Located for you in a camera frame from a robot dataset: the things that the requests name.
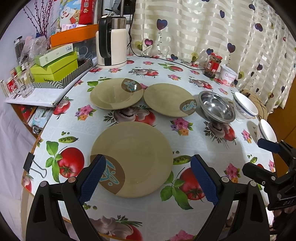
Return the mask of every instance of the glass mug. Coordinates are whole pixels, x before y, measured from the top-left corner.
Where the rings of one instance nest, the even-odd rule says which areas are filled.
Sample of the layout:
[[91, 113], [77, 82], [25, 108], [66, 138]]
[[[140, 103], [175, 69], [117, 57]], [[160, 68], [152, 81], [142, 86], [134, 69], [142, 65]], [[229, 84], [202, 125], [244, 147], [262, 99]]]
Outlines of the glass mug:
[[12, 89], [17, 95], [27, 98], [32, 94], [34, 86], [32, 85], [31, 77], [27, 70], [24, 70], [20, 76], [15, 76], [13, 80], [15, 84], [12, 86]]

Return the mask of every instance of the ceramic plate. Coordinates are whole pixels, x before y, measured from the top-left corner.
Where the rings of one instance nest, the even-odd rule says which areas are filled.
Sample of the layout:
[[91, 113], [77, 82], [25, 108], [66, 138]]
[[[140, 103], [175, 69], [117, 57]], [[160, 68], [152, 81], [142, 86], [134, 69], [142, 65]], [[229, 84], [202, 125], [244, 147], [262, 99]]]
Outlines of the ceramic plate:
[[105, 110], [119, 110], [137, 103], [143, 96], [141, 85], [131, 79], [118, 78], [98, 84], [90, 94], [91, 102]]
[[121, 197], [141, 197], [157, 190], [173, 166], [172, 149], [156, 128], [140, 122], [123, 122], [106, 129], [94, 142], [107, 165], [100, 184]]
[[172, 84], [155, 84], [144, 92], [147, 105], [160, 114], [185, 117], [196, 110], [196, 100], [185, 89]]

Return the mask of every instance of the curtain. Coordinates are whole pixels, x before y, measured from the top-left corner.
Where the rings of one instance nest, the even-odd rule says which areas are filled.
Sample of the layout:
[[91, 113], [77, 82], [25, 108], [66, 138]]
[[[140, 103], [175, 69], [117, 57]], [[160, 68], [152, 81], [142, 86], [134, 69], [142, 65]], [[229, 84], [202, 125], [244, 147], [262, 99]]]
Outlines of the curtain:
[[131, 37], [138, 55], [199, 68], [212, 52], [222, 56], [237, 88], [254, 92], [269, 113], [285, 106], [295, 77], [295, 40], [263, 0], [137, 0]]

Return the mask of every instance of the kettle base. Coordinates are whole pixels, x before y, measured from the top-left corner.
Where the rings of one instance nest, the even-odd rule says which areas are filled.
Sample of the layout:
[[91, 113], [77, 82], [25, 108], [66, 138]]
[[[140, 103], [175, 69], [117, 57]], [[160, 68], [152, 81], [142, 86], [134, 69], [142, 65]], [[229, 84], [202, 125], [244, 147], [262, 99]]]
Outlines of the kettle base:
[[121, 64], [115, 64], [115, 65], [109, 65], [109, 66], [105, 66], [105, 65], [99, 65], [97, 64], [97, 67], [100, 69], [115, 69], [115, 68], [120, 68], [122, 66], [125, 66], [127, 64], [127, 61], [121, 63]]

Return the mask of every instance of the black cable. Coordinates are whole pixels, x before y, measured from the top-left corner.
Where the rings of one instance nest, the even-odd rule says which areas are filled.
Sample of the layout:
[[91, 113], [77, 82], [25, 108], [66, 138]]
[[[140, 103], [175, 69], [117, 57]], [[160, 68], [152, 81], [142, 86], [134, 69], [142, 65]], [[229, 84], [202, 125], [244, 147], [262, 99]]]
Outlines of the black cable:
[[128, 35], [129, 35], [129, 39], [130, 39], [130, 42], [128, 43], [127, 47], [130, 46], [131, 48], [131, 51], [133, 52], [133, 54], [137, 57], [148, 57], [148, 58], [155, 58], [155, 59], [162, 59], [162, 60], [165, 60], [165, 61], [169, 61], [169, 62], [173, 62], [173, 63], [176, 63], [176, 64], [179, 64], [179, 65], [182, 65], [182, 66], [185, 66], [189, 69], [193, 69], [193, 70], [197, 70], [197, 71], [203, 71], [203, 70], [206, 70], [206, 69], [194, 69], [194, 68], [190, 68], [188, 67], [187, 65], [185, 64], [181, 64], [181, 63], [178, 63], [178, 62], [175, 62], [175, 61], [171, 61], [171, 60], [167, 60], [167, 59], [164, 59], [164, 58], [157, 58], [157, 57], [152, 57], [152, 56], [148, 56], [148, 55], [137, 55], [134, 51], [133, 51], [133, 48], [131, 46], [131, 41], [132, 41], [132, 37], [131, 37], [131, 26], [133, 24], [133, 17], [132, 17], [132, 20], [131, 20], [131, 15], [130, 15], [130, 27], [129, 27], [129, 30], [128, 30]]

